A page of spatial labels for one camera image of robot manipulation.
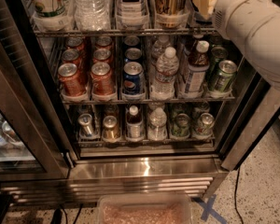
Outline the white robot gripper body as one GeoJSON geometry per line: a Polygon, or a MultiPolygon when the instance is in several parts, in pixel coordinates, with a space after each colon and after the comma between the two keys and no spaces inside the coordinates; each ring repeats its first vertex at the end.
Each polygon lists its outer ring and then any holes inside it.
{"type": "Polygon", "coordinates": [[[273,0],[217,0],[212,24],[271,86],[280,88],[280,7],[273,0]]]}

